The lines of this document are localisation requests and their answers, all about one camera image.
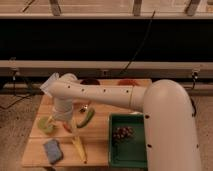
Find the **green lime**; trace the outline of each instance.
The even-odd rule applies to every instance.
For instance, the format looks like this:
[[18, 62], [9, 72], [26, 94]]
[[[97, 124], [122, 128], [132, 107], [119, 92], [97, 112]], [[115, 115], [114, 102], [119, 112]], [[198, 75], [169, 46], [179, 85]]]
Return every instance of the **green lime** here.
[[54, 125], [51, 123], [47, 123], [49, 117], [42, 117], [39, 119], [39, 121], [37, 122], [37, 126], [38, 128], [44, 132], [45, 134], [50, 134], [53, 132], [54, 130]]

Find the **wooden tabletop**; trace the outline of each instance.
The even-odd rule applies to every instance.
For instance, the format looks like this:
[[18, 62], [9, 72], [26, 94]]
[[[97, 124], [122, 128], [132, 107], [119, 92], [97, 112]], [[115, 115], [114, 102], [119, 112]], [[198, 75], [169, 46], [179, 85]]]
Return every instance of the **wooden tabletop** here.
[[[151, 84], [150, 79], [135, 80], [141, 86], [148, 86]], [[118, 80], [100, 80], [102, 85], [116, 85], [117, 82]], [[86, 100], [74, 100], [74, 117], [77, 123], [82, 121], [85, 117], [85, 114], [80, 113], [79, 110], [87, 103], [88, 101]], [[37, 121], [39, 118], [51, 115], [52, 106], [52, 99], [44, 95], [25, 148], [22, 166], [51, 166], [43, 147], [43, 144], [51, 138], [55, 138], [60, 142], [60, 148], [64, 155], [63, 160], [55, 164], [54, 167], [108, 166], [108, 117], [111, 113], [125, 114], [132, 111], [96, 102], [90, 104], [90, 106], [95, 109], [95, 116], [86, 127], [78, 129], [78, 133], [83, 141], [87, 154], [87, 164], [84, 164], [72, 144], [71, 135], [64, 130], [61, 122], [56, 122], [56, 130], [52, 135], [46, 135], [37, 128]]]

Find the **sponge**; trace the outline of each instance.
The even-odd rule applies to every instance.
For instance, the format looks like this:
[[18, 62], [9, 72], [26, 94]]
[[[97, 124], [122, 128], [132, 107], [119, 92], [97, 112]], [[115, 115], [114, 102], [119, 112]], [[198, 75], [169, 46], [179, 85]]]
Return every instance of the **sponge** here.
[[50, 164], [55, 164], [57, 161], [63, 159], [63, 153], [57, 140], [51, 139], [43, 144], [43, 146]]

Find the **floor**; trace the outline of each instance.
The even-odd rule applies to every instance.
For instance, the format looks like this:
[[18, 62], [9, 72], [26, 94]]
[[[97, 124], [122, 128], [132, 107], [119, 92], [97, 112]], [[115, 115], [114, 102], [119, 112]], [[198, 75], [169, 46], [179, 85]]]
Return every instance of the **floor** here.
[[[8, 106], [19, 97], [0, 95], [0, 106]], [[213, 96], [192, 96], [197, 106], [197, 130], [203, 171], [213, 170]], [[0, 171], [44, 171], [43, 168], [21, 167], [21, 158], [30, 134], [41, 96], [36, 95], [15, 104], [7, 110], [0, 109]], [[136, 171], [139, 169], [72, 168], [59, 171]]]

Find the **cucumber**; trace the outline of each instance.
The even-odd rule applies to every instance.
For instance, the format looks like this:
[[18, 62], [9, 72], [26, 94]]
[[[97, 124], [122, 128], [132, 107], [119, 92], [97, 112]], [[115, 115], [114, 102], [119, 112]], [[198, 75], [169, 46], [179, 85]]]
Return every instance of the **cucumber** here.
[[89, 123], [89, 121], [93, 118], [94, 114], [95, 114], [95, 109], [92, 107], [89, 108], [89, 111], [87, 112], [86, 117], [80, 124], [77, 124], [77, 128], [85, 127]]

